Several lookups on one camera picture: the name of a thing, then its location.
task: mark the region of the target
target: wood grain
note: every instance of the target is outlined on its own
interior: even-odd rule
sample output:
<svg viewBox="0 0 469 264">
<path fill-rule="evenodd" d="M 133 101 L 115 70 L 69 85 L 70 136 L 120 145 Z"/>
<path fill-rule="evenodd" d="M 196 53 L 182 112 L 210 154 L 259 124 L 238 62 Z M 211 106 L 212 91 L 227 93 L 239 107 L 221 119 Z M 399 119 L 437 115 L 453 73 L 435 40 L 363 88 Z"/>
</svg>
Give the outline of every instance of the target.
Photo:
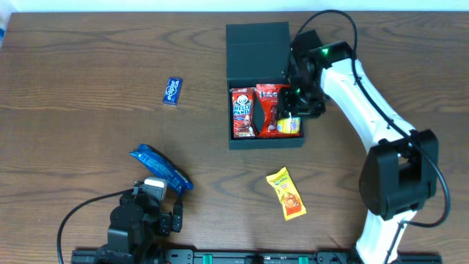
<svg viewBox="0 0 469 264">
<path fill-rule="evenodd" d="M 282 13 L 15 13 L 0 50 L 0 263 L 55 263 L 56 231 L 85 199 L 129 188 L 149 172 L 128 155 L 151 144 L 195 189 L 184 228 L 170 241 L 198 249 L 350 248 L 366 209 L 358 177 L 366 153 L 331 103 L 306 124 L 299 149 L 229 151 L 225 25 L 289 21 Z M 469 259 L 469 16 L 458 12 L 352 12 L 361 59 L 386 100 L 440 141 L 453 197 L 448 221 L 407 229 L 403 252 Z M 350 25 L 314 22 L 325 43 L 352 40 Z M 161 103 L 169 76 L 184 79 L 180 104 Z M 287 166 L 308 214 L 285 222 L 265 176 Z M 91 204 L 65 227 L 75 247 L 106 243 L 117 198 Z M 442 193 L 418 214 L 433 221 Z"/>
</svg>

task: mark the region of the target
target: blue wrapper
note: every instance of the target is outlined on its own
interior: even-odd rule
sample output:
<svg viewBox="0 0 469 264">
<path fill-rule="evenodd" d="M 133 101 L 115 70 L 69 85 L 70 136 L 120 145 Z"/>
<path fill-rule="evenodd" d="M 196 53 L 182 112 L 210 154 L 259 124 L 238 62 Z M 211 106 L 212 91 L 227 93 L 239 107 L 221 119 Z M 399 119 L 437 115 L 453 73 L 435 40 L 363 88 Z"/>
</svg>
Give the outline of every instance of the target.
<svg viewBox="0 0 469 264">
<path fill-rule="evenodd" d="M 130 154 L 142 162 L 156 177 L 167 180 L 169 187 L 175 190 L 179 196 L 184 193 L 184 190 L 193 189 L 193 184 L 149 145 L 140 144 L 137 150 Z"/>
<path fill-rule="evenodd" d="M 179 100 L 179 94 L 181 93 L 181 88 L 182 88 L 182 79 L 170 77 L 168 79 L 168 84 L 166 85 L 166 91 L 164 93 L 163 103 L 176 106 L 177 101 Z"/>
</svg>

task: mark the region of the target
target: yellow snack package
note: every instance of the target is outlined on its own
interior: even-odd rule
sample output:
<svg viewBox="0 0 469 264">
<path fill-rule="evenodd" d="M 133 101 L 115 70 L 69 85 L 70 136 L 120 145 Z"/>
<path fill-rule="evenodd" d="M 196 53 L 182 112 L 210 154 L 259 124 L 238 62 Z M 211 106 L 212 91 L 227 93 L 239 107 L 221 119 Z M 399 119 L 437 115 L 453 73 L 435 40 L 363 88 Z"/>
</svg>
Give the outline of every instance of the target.
<svg viewBox="0 0 469 264">
<path fill-rule="evenodd" d="M 281 169 L 280 172 L 274 175 L 267 176 L 266 179 L 276 190 L 278 200 L 284 209 L 285 220 L 288 221 L 306 213 L 305 205 L 288 174 L 287 168 Z"/>
</svg>

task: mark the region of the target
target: white backdrop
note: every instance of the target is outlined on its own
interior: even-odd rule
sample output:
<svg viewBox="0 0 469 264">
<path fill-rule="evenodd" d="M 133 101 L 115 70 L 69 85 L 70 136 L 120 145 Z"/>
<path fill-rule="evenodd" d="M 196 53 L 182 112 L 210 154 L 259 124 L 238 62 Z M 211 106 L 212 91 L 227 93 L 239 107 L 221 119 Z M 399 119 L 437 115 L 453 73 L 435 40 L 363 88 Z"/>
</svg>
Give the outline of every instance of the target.
<svg viewBox="0 0 469 264">
<path fill-rule="evenodd" d="M 469 0 L 0 0 L 19 12 L 77 11 L 469 11 Z"/>
</svg>

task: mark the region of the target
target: dark green box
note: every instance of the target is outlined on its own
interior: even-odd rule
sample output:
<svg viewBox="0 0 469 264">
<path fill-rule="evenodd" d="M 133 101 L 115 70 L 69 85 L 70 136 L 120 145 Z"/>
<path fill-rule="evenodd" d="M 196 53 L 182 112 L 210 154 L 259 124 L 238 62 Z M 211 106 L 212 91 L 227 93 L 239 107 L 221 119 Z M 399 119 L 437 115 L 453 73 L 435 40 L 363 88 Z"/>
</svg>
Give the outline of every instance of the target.
<svg viewBox="0 0 469 264">
<path fill-rule="evenodd" d="M 282 71 L 289 53 L 288 22 L 226 25 L 226 78 L 228 81 L 229 149 L 301 147 L 305 142 L 303 123 L 300 136 L 286 139 L 235 139 L 231 88 L 255 87 L 256 84 L 285 84 Z M 264 122 L 260 103 L 254 104 L 254 125 Z"/>
</svg>

